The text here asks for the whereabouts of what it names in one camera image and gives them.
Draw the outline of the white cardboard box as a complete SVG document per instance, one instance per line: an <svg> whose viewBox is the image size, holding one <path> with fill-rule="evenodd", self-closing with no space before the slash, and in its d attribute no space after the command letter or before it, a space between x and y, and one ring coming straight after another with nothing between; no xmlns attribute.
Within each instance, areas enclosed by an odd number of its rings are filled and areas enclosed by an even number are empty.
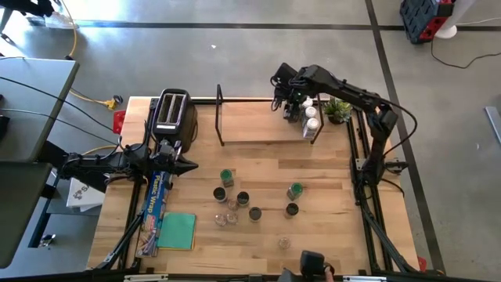
<svg viewBox="0 0 501 282"><path fill-rule="evenodd" d="M103 204L105 193L72 178L67 198L67 207L86 212Z"/></svg>

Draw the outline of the black-framed wooden shelf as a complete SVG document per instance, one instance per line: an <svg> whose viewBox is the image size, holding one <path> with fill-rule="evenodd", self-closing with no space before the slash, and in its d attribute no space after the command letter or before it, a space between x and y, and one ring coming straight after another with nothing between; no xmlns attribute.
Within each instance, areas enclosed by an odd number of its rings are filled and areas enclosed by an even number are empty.
<svg viewBox="0 0 501 282"><path fill-rule="evenodd" d="M278 111L268 108L270 99L225 98L222 86L217 85L214 128L221 145L230 143L315 143L325 121L320 99L315 101L315 116L321 122L313 140L304 139L301 121L288 122Z"/></svg>

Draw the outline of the blue plastic wrap box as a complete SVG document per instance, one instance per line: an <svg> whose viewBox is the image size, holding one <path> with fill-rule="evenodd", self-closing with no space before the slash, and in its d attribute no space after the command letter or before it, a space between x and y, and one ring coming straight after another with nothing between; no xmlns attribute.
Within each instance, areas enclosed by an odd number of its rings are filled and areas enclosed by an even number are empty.
<svg viewBox="0 0 501 282"><path fill-rule="evenodd" d="M157 255L157 242L160 237L168 191L171 189L170 180L171 175L168 172L155 171L152 174L144 203L144 216L139 229L137 257Z"/></svg>

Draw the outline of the grey metal bar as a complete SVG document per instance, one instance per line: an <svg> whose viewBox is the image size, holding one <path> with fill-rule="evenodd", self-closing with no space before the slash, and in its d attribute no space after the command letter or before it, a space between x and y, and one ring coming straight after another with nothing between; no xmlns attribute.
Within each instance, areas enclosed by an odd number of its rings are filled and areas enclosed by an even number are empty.
<svg viewBox="0 0 501 282"><path fill-rule="evenodd" d="M489 106L485 107L485 113L487 114L490 125L492 126L492 130L494 135L501 145L501 115L499 114L496 107Z"/></svg>

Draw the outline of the green notebook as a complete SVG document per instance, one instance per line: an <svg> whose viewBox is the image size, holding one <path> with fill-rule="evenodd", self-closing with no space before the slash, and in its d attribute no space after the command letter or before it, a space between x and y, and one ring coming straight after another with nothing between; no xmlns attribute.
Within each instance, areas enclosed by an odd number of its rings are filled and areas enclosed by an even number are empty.
<svg viewBox="0 0 501 282"><path fill-rule="evenodd" d="M196 216L189 213L168 212L164 216L158 248L170 250L191 250L194 244Z"/></svg>

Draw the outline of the black aluminium rig frame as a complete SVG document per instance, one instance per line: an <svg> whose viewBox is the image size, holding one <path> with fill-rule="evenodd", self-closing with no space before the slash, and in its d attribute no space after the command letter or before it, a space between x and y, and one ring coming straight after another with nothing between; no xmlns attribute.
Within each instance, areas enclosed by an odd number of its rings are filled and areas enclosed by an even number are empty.
<svg viewBox="0 0 501 282"><path fill-rule="evenodd" d="M380 241L363 225L351 184L350 160L362 152L355 130L345 125L325 125L315 143L230 143L221 145L214 128L215 99L195 98L199 131L187 157L199 166L175 179L167 208L196 216L191 251L159 250L145 258L142 268L158 273L277 274L283 268L298 270L303 250L325 255L339 273L369 269L368 246L383 262ZM238 212L236 225L218 226L214 216L227 210L213 191L220 186L220 171L235 176L232 195L250 194L250 204L261 208L258 222L248 210ZM287 197L292 183L301 183L303 194ZM294 202L299 212L284 217ZM278 241L290 239L282 250Z"/></svg>

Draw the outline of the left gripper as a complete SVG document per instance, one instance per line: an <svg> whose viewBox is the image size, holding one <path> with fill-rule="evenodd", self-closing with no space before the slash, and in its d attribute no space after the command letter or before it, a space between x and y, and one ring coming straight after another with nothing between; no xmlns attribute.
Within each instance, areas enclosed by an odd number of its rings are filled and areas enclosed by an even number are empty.
<svg viewBox="0 0 501 282"><path fill-rule="evenodd" d="M168 172L171 175L182 175L197 169L197 163L186 159L181 154L180 140L169 142L167 139L160 141L157 152L152 156L154 171Z"/></svg>

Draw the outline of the black toaster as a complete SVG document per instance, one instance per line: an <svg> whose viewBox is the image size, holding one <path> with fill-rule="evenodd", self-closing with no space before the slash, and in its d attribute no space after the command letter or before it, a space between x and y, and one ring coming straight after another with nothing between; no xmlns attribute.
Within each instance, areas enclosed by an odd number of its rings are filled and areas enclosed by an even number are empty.
<svg viewBox="0 0 501 282"><path fill-rule="evenodd" d="M185 89L164 89L153 114L152 133L158 142L181 143L181 152L189 151L197 130L197 110Z"/></svg>

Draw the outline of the dark grey desk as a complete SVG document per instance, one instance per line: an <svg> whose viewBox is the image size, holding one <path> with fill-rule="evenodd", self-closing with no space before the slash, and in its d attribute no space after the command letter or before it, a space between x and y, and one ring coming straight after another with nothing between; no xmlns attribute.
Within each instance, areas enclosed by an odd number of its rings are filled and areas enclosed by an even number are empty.
<svg viewBox="0 0 501 282"><path fill-rule="evenodd" d="M0 269L11 264L51 170L45 163L0 162Z"/></svg>

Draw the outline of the white floor post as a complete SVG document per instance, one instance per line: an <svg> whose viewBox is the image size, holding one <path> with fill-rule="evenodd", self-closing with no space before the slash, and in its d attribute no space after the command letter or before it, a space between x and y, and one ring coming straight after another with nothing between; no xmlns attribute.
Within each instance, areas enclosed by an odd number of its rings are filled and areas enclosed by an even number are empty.
<svg viewBox="0 0 501 282"><path fill-rule="evenodd" d="M457 33L457 24L466 11L476 2L477 0L455 0L452 15L448 17L434 36L440 39L453 38Z"/></svg>

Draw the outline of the blue and red crate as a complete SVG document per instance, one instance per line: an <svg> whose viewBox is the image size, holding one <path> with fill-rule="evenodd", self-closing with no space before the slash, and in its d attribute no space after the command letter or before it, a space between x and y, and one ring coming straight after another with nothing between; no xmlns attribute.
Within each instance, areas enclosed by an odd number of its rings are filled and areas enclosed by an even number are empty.
<svg viewBox="0 0 501 282"><path fill-rule="evenodd" d="M414 45L431 42L452 15L456 0L402 0L399 14L406 37Z"/></svg>

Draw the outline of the grey office desk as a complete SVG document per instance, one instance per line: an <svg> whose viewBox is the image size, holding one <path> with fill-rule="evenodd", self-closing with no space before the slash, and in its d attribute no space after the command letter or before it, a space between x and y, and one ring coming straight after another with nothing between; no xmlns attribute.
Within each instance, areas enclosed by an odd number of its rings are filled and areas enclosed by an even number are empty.
<svg viewBox="0 0 501 282"><path fill-rule="evenodd" d="M0 115L9 118L0 161L32 162L61 112L74 108L68 94L79 63L0 57Z"/></svg>

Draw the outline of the small potted green plant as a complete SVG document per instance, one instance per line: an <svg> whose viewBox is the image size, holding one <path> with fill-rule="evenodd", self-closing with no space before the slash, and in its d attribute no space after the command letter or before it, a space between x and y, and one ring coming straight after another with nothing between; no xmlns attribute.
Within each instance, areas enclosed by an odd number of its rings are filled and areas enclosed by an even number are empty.
<svg viewBox="0 0 501 282"><path fill-rule="evenodd" d="M331 98L324 104L324 114L333 124L348 122L351 118L352 105L338 98Z"/></svg>

